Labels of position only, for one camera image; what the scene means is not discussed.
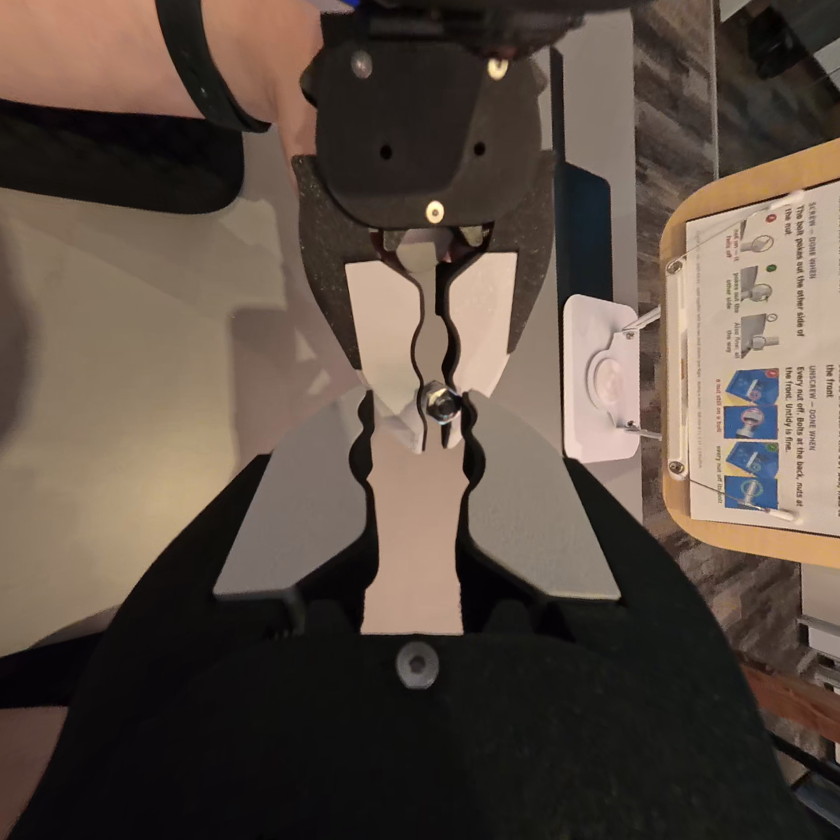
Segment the wooden sign board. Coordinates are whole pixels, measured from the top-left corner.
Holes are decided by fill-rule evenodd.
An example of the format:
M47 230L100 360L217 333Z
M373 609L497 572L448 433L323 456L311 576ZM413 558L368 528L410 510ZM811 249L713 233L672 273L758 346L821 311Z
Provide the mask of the wooden sign board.
M670 348L673 340L677 339L678 303L676 291L671 288L677 277L669 274L667 265L674 259L684 258L686 225L690 220L767 203L800 188L837 181L838 176L839 140L831 140L702 187L680 204L668 220L659 243L658 267L661 305L658 396L664 435L660 456L661 494L668 514L676 526L689 536L712 547L835 570L839 567L838 537L749 524L701 521L690 516L688 479L678 478L670 468L682 387L687 378L684 363L678 361L678 350Z

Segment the person's left forearm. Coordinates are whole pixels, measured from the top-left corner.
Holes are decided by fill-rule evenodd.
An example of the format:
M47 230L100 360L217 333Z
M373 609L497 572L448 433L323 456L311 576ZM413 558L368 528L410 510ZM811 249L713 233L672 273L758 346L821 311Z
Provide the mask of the person's left forearm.
M199 119L152 1L2 1L1 98Z

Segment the black wristband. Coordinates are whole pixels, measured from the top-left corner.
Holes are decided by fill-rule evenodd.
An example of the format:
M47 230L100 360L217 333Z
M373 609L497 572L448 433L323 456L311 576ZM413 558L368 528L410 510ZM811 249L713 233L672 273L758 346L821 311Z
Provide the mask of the black wristband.
M209 123L240 133L267 133L270 123L243 110L209 48L201 1L154 2L167 53L186 93Z

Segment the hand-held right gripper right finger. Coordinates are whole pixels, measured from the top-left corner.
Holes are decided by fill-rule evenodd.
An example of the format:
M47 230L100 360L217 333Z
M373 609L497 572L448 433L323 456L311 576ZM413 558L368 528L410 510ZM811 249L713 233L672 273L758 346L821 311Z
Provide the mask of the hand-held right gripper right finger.
M462 496L455 542L464 631L502 602L541 624L556 602L616 604L622 595L561 452L479 391L465 394Z

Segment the person's left hand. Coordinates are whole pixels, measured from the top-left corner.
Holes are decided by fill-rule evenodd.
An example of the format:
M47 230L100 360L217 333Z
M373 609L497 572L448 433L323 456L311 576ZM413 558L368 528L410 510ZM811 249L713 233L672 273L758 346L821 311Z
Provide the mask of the person's left hand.
M300 78L322 46L318 9L303 1L205 1L203 23L237 105L276 126L289 158L314 154L316 111Z

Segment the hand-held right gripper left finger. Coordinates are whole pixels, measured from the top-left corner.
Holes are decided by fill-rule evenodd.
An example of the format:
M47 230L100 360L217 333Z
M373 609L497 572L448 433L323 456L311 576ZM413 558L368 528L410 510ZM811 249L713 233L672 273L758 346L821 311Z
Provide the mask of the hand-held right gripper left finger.
M361 629L379 555L373 430L373 393L353 388L283 435L213 587L217 600L280 599L296 624L310 604L336 602Z

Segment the printed instruction sheet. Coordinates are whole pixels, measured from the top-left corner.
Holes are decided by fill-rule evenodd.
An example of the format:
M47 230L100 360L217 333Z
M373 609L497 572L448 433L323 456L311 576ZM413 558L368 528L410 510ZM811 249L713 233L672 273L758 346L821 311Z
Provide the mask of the printed instruction sheet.
M838 214L834 181L686 226L694 519L838 536Z

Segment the white stand base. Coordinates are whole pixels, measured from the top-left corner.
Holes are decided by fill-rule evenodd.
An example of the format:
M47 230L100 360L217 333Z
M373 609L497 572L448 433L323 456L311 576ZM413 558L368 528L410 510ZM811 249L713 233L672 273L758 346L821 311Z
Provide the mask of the white stand base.
M640 334L660 308L631 307L574 294L562 310L563 450L584 465L630 459L642 438Z

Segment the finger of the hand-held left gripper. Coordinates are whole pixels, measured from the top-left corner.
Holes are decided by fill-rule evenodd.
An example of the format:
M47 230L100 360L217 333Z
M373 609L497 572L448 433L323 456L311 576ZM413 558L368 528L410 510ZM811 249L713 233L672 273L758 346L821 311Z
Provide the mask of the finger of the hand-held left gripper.
M344 271L360 377L374 394L384 426L420 455L426 444L426 423L418 407L424 381L416 360L424 322L422 292L413 279L378 260L348 264Z
M508 365L518 257L485 253L435 270L434 315L440 327L436 378L458 396L492 396Z

